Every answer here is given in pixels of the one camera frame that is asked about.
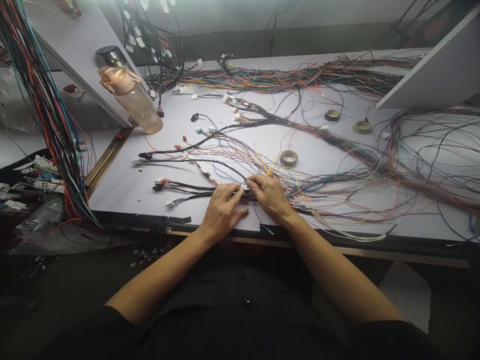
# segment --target table surface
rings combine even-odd
[[[406,57],[426,54],[427,52],[428,49],[417,49],[405,52],[388,50],[374,51],[373,54],[375,57],[393,54],[396,54],[395,56],[397,57]],[[349,53],[348,55],[352,58],[361,54],[361,52],[355,52]],[[233,60],[232,66],[257,69],[288,69],[301,63],[307,64],[315,62],[320,58],[322,58],[322,62],[331,61],[336,55],[337,54],[239,59]],[[209,61],[205,63],[204,67],[218,67],[218,64],[214,61]],[[394,71],[405,73],[405,70],[396,69]],[[345,89],[345,87],[339,85],[338,89]],[[197,88],[197,94],[205,94],[208,92],[214,92],[214,90],[209,90],[204,87]],[[243,95],[243,99],[256,103],[265,109],[276,109],[287,94],[288,93],[259,94],[247,92]],[[372,134],[361,135],[352,130],[353,125],[357,121],[363,120],[367,111],[368,120],[372,125],[376,125],[379,122],[390,119],[397,110],[376,109],[374,107],[375,102],[366,98],[371,99],[372,97],[362,96],[362,94],[359,96],[357,94],[343,93],[344,109],[342,116],[336,124],[329,127],[329,130],[349,140],[373,146],[378,140],[382,126],[375,127]],[[303,91],[299,110],[292,115],[290,120],[298,123],[302,122],[301,109],[304,109],[304,117],[306,119],[311,118],[309,120],[310,124],[315,126],[325,124],[326,121],[323,118],[323,114],[329,109],[340,110],[341,108],[335,104],[324,104],[331,100],[341,102],[342,99],[339,93],[332,89],[322,88],[321,91],[317,89],[306,89]],[[289,96],[281,104],[277,115],[282,117],[286,116],[295,108],[298,101],[297,95]],[[90,199],[90,208],[92,210],[133,215],[191,217],[192,224],[199,225],[201,223],[210,200],[209,198],[193,199],[173,208],[167,208],[165,205],[166,201],[181,198],[182,195],[168,190],[161,192],[154,192],[152,190],[154,180],[159,177],[166,177],[172,181],[197,186],[210,186],[211,184],[200,174],[198,168],[188,162],[134,165],[131,160],[138,158],[139,153],[151,151],[146,138],[148,138],[149,143],[157,150],[171,150],[174,148],[174,145],[183,146],[183,135],[185,135],[192,144],[202,140],[204,136],[196,134],[195,128],[201,127],[207,130],[210,123],[208,120],[202,118],[193,123],[190,121],[192,114],[206,114],[212,118],[218,127],[223,127],[232,122],[231,107],[225,105],[221,99],[200,98],[199,100],[192,100],[189,95],[172,95],[170,92],[167,92],[162,95],[162,108],[165,112],[165,118],[163,119],[164,128],[156,134],[146,136],[141,129],[134,129],[92,195]],[[414,130],[419,126],[413,123],[413,121],[411,123],[412,124],[408,121],[406,122],[405,130]],[[229,131],[228,134],[245,142],[270,159],[276,159],[280,151],[284,151],[290,146],[290,149],[295,151],[299,158],[295,169],[308,174],[335,174],[339,169],[346,171],[359,165],[359,162],[352,156],[348,156],[340,149],[302,131],[295,131],[293,135],[292,132],[290,132],[285,136],[289,130],[290,129],[280,125],[266,125],[255,128],[234,129]],[[379,141],[380,145],[382,145],[383,140],[380,139]],[[432,139],[420,139],[416,141],[417,143],[411,143],[410,145],[418,149],[425,145],[435,143]],[[218,144],[218,140],[212,139],[205,144]],[[449,156],[448,153],[444,154],[444,152],[442,152],[438,158],[438,162],[447,162],[448,159],[444,159],[444,157],[448,158]],[[159,159],[165,158],[164,155],[156,155],[156,157]],[[233,161],[228,160],[226,162],[239,170],[244,176],[250,175],[248,171],[234,164]],[[211,174],[214,174],[215,170],[210,164],[211,163],[208,163],[208,165],[202,164],[202,167],[208,169]],[[225,170],[238,182],[241,182],[242,179],[231,170],[222,170]],[[218,182],[228,182],[227,180],[222,180],[219,175],[215,175],[215,178]],[[395,204],[398,204],[399,201],[405,199],[406,196],[411,197],[412,195],[407,194],[407,192],[404,193],[403,190],[398,190],[395,186],[379,185],[355,193],[349,201],[359,206],[378,211],[392,208]],[[318,200],[315,205],[325,206],[330,212],[336,214],[356,211],[355,208],[345,203],[345,198],[346,195],[341,196],[341,199],[321,199]],[[258,231],[260,228],[259,219],[255,214],[253,203],[251,201],[242,201],[241,206],[249,207],[250,212],[247,217],[240,220],[236,229]],[[468,230],[468,216],[464,212],[447,205],[441,205],[441,208],[449,224],[453,226],[457,232],[468,238],[472,236]],[[256,206],[256,211],[263,224],[275,224],[275,221],[264,213],[258,205]],[[399,210],[398,212],[404,213],[405,211],[407,211],[407,209]],[[335,227],[348,232],[384,234],[396,225],[391,233],[392,235],[453,241],[462,240],[460,236],[451,231],[445,222],[442,221],[437,205],[431,199],[425,198],[422,195],[417,196],[412,208],[408,211],[409,213],[416,214],[401,216],[382,223],[354,224],[343,223],[343,221],[338,218],[331,218],[329,220],[340,223],[336,224]],[[320,225],[312,216],[304,216],[316,224],[317,227],[325,229],[325,227]]]

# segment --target roll of tape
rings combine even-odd
[[[297,155],[297,153],[290,150],[284,151],[280,155],[280,162],[287,167],[295,165],[298,159],[299,156]]]

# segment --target workbench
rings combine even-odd
[[[407,57],[426,54],[427,52],[428,49],[407,51],[383,50],[374,51],[373,55],[376,58],[394,54],[397,57]],[[239,59],[233,60],[232,66],[237,68],[289,69],[298,67],[300,64],[306,66],[306,64],[312,64],[319,59],[321,59],[320,62],[332,61],[338,55],[340,54]],[[362,52],[348,53],[347,55],[350,58],[355,58],[362,55]],[[190,66],[193,66],[193,63],[185,65],[185,67]],[[204,62],[203,68],[208,69],[209,67],[218,68],[219,65],[215,61]],[[405,74],[403,69],[389,69],[388,71]],[[347,90],[343,85],[335,85],[335,88]],[[196,93],[198,95],[223,94],[226,91],[215,91],[199,87]],[[276,114],[284,117],[299,102],[298,92],[285,98],[287,94],[246,92],[236,96],[258,104],[267,110],[272,108],[272,112],[281,103]],[[309,119],[309,124],[320,126],[327,123],[323,116],[327,110],[341,110],[339,121],[329,125],[328,130],[330,132],[366,146],[374,146],[379,141],[381,147],[383,139],[379,139],[379,132],[385,125],[374,127],[373,133],[367,135],[354,132],[353,125],[358,121],[364,120],[368,113],[368,121],[375,126],[390,119],[398,110],[375,109],[375,101],[370,99],[378,101],[380,97],[366,93],[342,93],[342,96],[343,109],[341,109],[340,105],[335,104],[342,102],[341,96],[337,91],[330,88],[321,88],[320,90],[313,88],[305,89],[302,93],[300,107],[293,113],[290,120],[301,123],[303,121],[301,110],[304,109],[304,117]],[[168,190],[161,192],[153,191],[154,180],[165,177],[172,181],[197,186],[208,187],[211,184],[202,176],[196,166],[188,162],[132,164],[132,159],[138,158],[139,153],[151,151],[152,148],[149,144],[156,150],[172,150],[175,145],[186,146],[182,141],[183,136],[186,136],[189,143],[197,143],[204,139],[205,136],[197,134],[195,128],[200,127],[208,131],[208,127],[211,124],[202,116],[196,122],[192,122],[192,115],[195,113],[205,114],[214,121],[216,126],[221,128],[232,123],[232,108],[224,104],[221,99],[199,98],[198,100],[192,100],[190,95],[175,95],[171,91],[167,91],[162,95],[161,105],[165,113],[163,129],[158,133],[150,135],[145,135],[140,128],[134,128],[131,133],[127,129],[127,134],[122,141],[121,147],[117,145],[116,150],[111,151],[114,153],[114,156],[106,162],[104,172],[101,174],[101,180],[95,184],[94,189],[91,189],[92,196],[89,204],[101,222],[114,228],[123,229],[127,227],[141,231],[158,230],[160,232],[185,235],[200,225],[210,199],[196,198],[168,208],[166,207],[167,201],[184,196]],[[413,122],[407,122],[405,131],[414,130],[418,126],[418,124]],[[346,171],[359,165],[358,160],[348,156],[344,151],[307,133],[299,130],[293,132],[293,130],[290,131],[289,128],[280,125],[232,129],[225,133],[245,142],[251,148],[270,159],[277,159],[280,152],[284,150],[290,149],[295,151],[298,154],[298,162],[294,166],[295,169],[311,175],[336,174],[339,170]],[[434,143],[433,140],[427,138],[418,139],[417,141],[418,143],[415,147],[418,148]],[[218,140],[211,139],[205,144],[218,144]],[[447,162],[448,159],[444,157],[448,158],[448,156],[448,153],[442,152],[438,162],[441,163],[442,160]],[[158,159],[166,158],[161,154],[155,157]],[[226,162],[239,170],[244,176],[251,175],[245,168],[238,166],[232,160]],[[202,164],[202,167],[209,170],[218,182],[229,182],[220,177],[220,175],[223,175],[222,173],[218,172],[220,175],[216,174],[212,163]],[[228,168],[222,168],[220,164],[216,164],[215,167],[217,170],[225,171],[238,182],[242,182],[242,179]],[[359,191],[349,201],[374,210],[383,210],[392,208],[404,199],[405,196],[406,194],[402,190],[397,190],[394,186],[379,185]],[[355,208],[352,208],[346,202],[331,205],[331,200],[329,199],[318,199],[315,204],[322,204],[328,208],[328,211],[336,214],[356,211]],[[234,232],[231,234],[233,240],[263,245],[291,246],[286,239],[285,231],[280,227],[276,227],[275,221],[258,204],[256,206],[258,217],[262,224],[271,229],[274,235],[271,235],[260,226],[251,201],[242,201],[241,206],[249,207],[249,215],[241,219],[237,224]],[[441,206],[449,224],[454,226],[459,234],[471,237],[467,214],[447,205]],[[432,199],[419,195],[409,212],[418,214],[405,215],[381,223],[343,223],[335,225],[342,231],[367,235],[381,235],[393,229],[387,238],[381,241],[357,242],[333,234],[326,233],[324,235],[327,240],[341,248],[342,252],[346,254],[431,264],[439,263],[436,259],[448,258],[447,262],[454,266],[460,266],[458,259],[471,261],[478,258],[480,254],[478,249],[480,247],[472,242],[462,242],[462,238],[451,231],[445,222],[442,221],[438,214],[437,205]],[[325,228],[313,216],[302,216],[316,227],[320,229]],[[330,218],[329,220],[338,222],[338,219],[335,218]]]

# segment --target white panel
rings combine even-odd
[[[99,83],[95,52],[104,46],[118,46],[137,75],[140,73],[95,2],[77,3],[81,11],[78,19],[69,18],[51,0],[29,1],[24,6],[38,41],[57,58],[65,73],[119,124],[129,127],[130,115]]]
[[[451,108],[480,91],[480,5],[378,104],[379,109]]]

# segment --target white label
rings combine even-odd
[[[161,10],[165,13],[168,14],[170,12],[169,10],[169,5],[167,4],[166,0],[160,0],[160,6]]]
[[[128,35],[128,42],[133,46],[137,45],[137,42],[135,41],[135,37],[132,34]]]
[[[135,32],[135,34],[137,36],[142,36],[142,32],[140,31],[140,29],[138,27],[134,26],[133,31]]]
[[[136,37],[135,40],[136,40],[136,43],[138,44],[139,47],[141,47],[141,48],[145,47],[144,41],[142,40],[141,37]]]
[[[143,11],[147,11],[149,9],[150,0],[140,0],[140,6]]]

